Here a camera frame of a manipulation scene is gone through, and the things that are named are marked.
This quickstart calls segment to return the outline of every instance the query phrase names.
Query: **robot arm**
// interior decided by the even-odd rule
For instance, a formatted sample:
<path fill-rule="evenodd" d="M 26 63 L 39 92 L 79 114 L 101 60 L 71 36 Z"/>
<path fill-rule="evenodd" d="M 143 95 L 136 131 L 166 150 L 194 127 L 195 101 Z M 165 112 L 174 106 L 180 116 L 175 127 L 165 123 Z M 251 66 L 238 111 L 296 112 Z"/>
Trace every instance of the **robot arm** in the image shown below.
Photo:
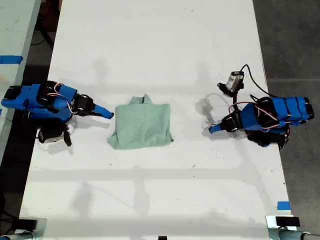
<path fill-rule="evenodd" d="M 29 121 L 36 120 L 41 143 L 64 139 L 68 146 L 71 146 L 71 140 L 66 122 L 73 115 L 99 116 L 106 119 L 114 116 L 114 113 L 95 104 L 88 95 L 78 94 L 76 89 L 54 81 L 11 86 L 1 104 L 24 111 Z"/>

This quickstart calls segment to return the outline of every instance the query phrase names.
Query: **folded cloth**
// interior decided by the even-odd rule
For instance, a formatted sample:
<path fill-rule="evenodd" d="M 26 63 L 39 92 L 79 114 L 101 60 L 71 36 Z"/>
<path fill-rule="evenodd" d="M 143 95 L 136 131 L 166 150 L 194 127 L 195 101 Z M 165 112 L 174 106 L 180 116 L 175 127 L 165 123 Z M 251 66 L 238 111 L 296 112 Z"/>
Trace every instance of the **folded cloth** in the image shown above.
<path fill-rule="evenodd" d="M 108 139 L 114 149 L 164 146 L 173 141 L 169 104 L 153 104 L 145 94 L 115 108 L 115 131 Z"/>

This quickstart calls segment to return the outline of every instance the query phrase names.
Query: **white table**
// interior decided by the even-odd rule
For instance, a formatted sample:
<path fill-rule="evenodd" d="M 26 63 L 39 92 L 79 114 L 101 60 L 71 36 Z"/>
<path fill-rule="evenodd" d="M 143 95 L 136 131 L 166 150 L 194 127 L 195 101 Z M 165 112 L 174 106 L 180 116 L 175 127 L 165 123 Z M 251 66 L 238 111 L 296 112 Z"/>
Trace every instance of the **white table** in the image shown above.
<path fill-rule="evenodd" d="M 226 115 L 217 83 L 246 63 L 266 89 L 251 0 L 64 0 L 48 79 L 111 111 L 170 103 L 174 142 L 113 150 L 114 119 L 74 117 L 72 147 L 35 145 L 20 216 L 48 219 L 46 240 L 268 239 L 265 216 L 290 214 L 278 147 L 201 128 L 201 100 Z M 262 96 L 244 84 L 240 101 Z"/>
<path fill-rule="evenodd" d="M 0 64 L 0 97 L 8 87 L 20 85 L 27 61 L 41 0 L 0 1 L 0 55 L 23 56 L 20 65 Z M 0 106 L 0 163 L 14 116 L 13 109 Z"/>

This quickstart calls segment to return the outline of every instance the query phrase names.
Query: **blue tape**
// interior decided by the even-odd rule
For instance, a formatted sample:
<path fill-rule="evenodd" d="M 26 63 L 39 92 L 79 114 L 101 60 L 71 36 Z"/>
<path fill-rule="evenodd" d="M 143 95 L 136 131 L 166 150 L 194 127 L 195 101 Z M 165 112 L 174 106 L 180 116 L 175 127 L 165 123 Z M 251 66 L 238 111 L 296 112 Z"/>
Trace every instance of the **blue tape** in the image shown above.
<path fill-rule="evenodd" d="M 277 205 L 278 210 L 291 210 L 289 201 L 278 201 Z"/>
<path fill-rule="evenodd" d="M 23 59 L 22 56 L 0 55 L 0 64 L 20 64 Z"/>

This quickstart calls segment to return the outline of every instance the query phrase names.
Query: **gray floor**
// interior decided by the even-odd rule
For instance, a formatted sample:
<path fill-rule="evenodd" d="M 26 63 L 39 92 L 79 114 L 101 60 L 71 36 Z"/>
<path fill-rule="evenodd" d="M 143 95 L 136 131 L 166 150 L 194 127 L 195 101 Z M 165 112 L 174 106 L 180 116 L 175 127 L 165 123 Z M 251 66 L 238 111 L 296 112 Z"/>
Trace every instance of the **gray floor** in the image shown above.
<path fill-rule="evenodd" d="M 292 127 L 280 154 L 292 212 L 303 231 L 320 234 L 320 0 L 253 2 L 269 91 L 313 103 L 315 119 Z M 51 53 L 45 42 L 32 46 L 28 64 L 49 65 Z"/>

